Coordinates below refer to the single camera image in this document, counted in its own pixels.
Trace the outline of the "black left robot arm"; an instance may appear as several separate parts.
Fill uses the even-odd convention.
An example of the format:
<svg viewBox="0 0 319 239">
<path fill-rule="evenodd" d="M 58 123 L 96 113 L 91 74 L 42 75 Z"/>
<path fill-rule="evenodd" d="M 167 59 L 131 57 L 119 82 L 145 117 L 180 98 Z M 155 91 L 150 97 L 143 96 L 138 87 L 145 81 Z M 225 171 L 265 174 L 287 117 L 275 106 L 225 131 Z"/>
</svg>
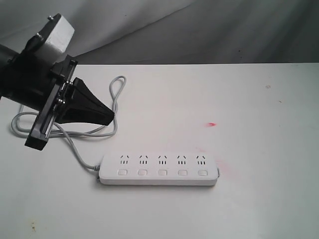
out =
<svg viewBox="0 0 319 239">
<path fill-rule="evenodd" d="M 43 150 L 55 122 L 108 126 L 115 113 L 83 80 L 71 79 L 77 60 L 67 56 L 62 62 L 46 63 L 33 51 L 38 44 L 32 37 L 21 53 L 0 47 L 0 95 L 39 112 L 25 146 Z"/>
</svg>

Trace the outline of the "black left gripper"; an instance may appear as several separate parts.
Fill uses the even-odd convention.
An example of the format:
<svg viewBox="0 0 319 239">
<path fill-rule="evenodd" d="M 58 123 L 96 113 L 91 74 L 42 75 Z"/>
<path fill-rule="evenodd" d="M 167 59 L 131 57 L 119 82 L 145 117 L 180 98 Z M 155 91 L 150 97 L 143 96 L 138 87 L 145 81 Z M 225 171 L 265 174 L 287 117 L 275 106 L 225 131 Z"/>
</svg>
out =
<svg viewBox="0 0 319 239">
<path fill-rule="evenodd" d="M 60 124 L 108 126 L 115 113 L 95 97 L 82 79 L 75 78 L 67 86 L 77 61 L 67 56 L 50 65 L 35 55 L 39 45 L 40 37 L 32 37 L 21 53 L 0 47 L 0 95 L 39 112 L 25 146 L 43 150 L 55 119 Z"/>
</svg>

